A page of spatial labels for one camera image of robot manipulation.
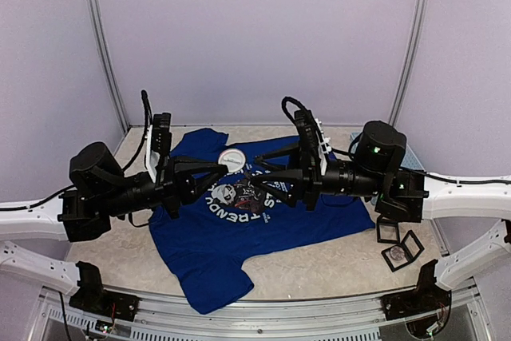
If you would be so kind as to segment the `round brooch badge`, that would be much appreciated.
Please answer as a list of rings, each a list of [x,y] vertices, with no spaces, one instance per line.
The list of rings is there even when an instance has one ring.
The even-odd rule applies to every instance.
[[[225,149],[218,157],[218,164],[225,165],[229,173],[237,173],[244,169],[246,160],[240,149]]]

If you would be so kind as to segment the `blue printed t-shirt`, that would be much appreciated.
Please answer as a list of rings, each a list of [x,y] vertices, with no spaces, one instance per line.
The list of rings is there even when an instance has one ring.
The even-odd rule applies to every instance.
[[[161,259],[179,280],[190,306],[201,315],[237,301],[254,284],[242,269],[245,260],[317,244],[373,229],[361,200],[322,196],[315,210],[294,208],[252,186],[249,176],[263,174],[257,156],[298,141],[297,136],[229,145],[228,135],[213,129],[186,133],[171,151],[216,162],[231,149],[245,156],[243,170],[228,174],[173,220],[164,208],[153,211],[149,231]]]

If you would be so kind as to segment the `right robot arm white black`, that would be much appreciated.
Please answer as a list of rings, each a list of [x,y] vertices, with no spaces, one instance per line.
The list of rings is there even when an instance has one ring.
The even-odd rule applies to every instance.
[[[497,223],[461,250],[432,262],[425,281],[411,290],[409,306],[427,311],[440,296],[510,253],[510,178],[443,176],[402,166],[406,136],[383,121],[369,121],[344,159],[317,121],[296,121],[299,141],[257,157],[267,173],[251,183],[290,207],[315,208],[322,195],[375,199],[377,213],[389,220],[416,223],[446,217],[489,217]]]

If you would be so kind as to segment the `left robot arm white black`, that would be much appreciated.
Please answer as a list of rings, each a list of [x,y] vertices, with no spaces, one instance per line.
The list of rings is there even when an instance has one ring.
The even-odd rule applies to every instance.
[[[173,219],[181,206],[197,201],[228,167],[191,157],[149,156],[149,168],[126,176],[102,142],[87,145],[69,163],[72,184],[55,196],[17,207],[1,206],[1,269],[34,278],[96,313],[112,296],[99,269],[84,262],[65,263],[21,250],[14,240],[51,239],[70,243],[96,240],[114,217],[164,207]]]

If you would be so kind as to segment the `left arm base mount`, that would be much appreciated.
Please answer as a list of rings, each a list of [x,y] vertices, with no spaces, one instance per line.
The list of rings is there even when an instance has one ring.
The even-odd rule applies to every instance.
[[[136,295],[107,290],[101,279],[97,266],[79,261],[78,290],[69,298],[69,305],[82,311],[133,322],[137,313],[140,298]]]

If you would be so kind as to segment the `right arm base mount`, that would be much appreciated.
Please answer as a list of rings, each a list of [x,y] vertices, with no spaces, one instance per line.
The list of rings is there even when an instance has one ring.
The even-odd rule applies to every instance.
[[[438,261],[432,260],[421,267],[416,287],[381,297],[387,321],[436,311],[452,303],[451,290],[444,290],[437,285],[434,276],[437,265]]]

